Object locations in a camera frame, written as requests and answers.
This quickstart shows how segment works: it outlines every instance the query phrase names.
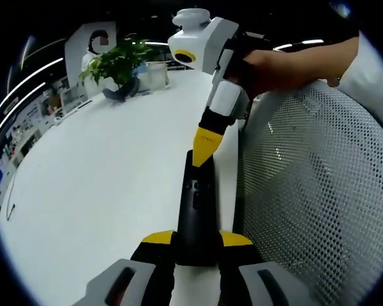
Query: green leaves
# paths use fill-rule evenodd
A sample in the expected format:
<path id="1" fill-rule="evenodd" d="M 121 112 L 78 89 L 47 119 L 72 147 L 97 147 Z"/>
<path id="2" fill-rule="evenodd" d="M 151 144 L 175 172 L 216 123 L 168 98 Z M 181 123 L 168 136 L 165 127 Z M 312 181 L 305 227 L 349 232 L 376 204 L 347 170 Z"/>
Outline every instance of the green leaves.
<path id="1" fill-rule="evenodd" d="M 80 78 L 84 80 L 90 76 L 99 84 L 101 77 L 111 77 L 116 84 L 122 86 L 131 79 L 137 66 L 151 59 L 151 50 L 144 40 L 125 38 L 109 52 L 93 59 L 88 68 L 80 74 Z"/>

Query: plant pot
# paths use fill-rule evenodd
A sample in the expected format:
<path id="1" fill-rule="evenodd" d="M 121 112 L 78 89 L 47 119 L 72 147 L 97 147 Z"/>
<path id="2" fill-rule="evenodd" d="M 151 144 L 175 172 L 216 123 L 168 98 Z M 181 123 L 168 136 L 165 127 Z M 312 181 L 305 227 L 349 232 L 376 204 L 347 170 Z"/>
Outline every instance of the plant pot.
<path id="1" fill-rule="evenodd" d="M 125 101 L 126 97 L 133 97 L 139 90 L 139 79 L 134 76 L 129 82 L 122 85 L 117 91 L 112 91 L 108 88 L 102 89 L 103 95 L 107 99 L 116 101 Z"/>

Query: yellow ring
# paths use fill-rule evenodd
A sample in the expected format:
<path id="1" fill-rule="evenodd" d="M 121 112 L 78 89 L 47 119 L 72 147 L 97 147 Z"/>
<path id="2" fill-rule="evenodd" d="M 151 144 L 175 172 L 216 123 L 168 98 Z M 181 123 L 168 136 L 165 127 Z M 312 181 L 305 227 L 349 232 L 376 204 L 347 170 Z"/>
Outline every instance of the yellow ring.
<path id="1" fill-rule="evenodd" d="M 186 56 L 190 57 L 190 59 L 192 59 L 192 60 L 191 60 L 192 62 L 194 62 L 194 61 L 196 60 L 195 55 L 192 54 L 192 53 L 190 53 L 190 52 L 187 51 L 187 50 L 176 50 L 176 51 L 174 52 L 174 55 L 176 55 L 176 54 L 183 54 L 183 55 L 186 55 Z"/>

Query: potted plant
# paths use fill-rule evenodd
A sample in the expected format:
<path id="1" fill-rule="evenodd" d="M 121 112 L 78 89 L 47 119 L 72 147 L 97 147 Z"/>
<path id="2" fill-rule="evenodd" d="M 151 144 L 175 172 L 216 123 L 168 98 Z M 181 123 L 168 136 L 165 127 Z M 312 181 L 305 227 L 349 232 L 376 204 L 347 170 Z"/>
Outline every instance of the potted plant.
<path id="1" fill-rule="evenodd" d="M 139 80 L 134 69 L 151 56 L 151 49 L 144 40 L 125 38 L 116 47 L 105 52 L 88 65 L 80 74 L 82 81 L 90 76 L 99 85 L 101 78 L 111 77 L 118 86 L 113 92 L 102 90 L 107 98 L 124 100 L 127 95 L 134 96 L 139 88 Z"/>

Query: cable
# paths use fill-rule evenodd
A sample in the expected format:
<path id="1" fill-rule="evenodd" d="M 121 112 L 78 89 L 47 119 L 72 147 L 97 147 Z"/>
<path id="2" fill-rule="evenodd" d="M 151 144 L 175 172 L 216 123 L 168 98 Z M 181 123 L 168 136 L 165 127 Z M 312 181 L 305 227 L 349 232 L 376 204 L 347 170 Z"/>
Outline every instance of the cable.
<path id="1" fill-rule="evenodd" d="M 10 202 L 11 193 L 13 192 L 13 187 L 14 187 L 14 182 L 15 182 L 16 174 L 17 174 L 17 169 L 15 170 L 14 177 L 13 177 L 13 182 L 11 183 L 11 187 L 10 187 L 10 193 L 8 195 L 8 198 L 7 198 L 7 207 L 6 207 L 6 219 L 7 219 L 7 221 L 10 220 L 11 213 L 13 212 L 13 210 L 15 208 L 15 204 L 13 203 L 13 206 L 11 207 L 11 210 L 10 210 L 10 214 L 8 213 L 8 204 Z"/>

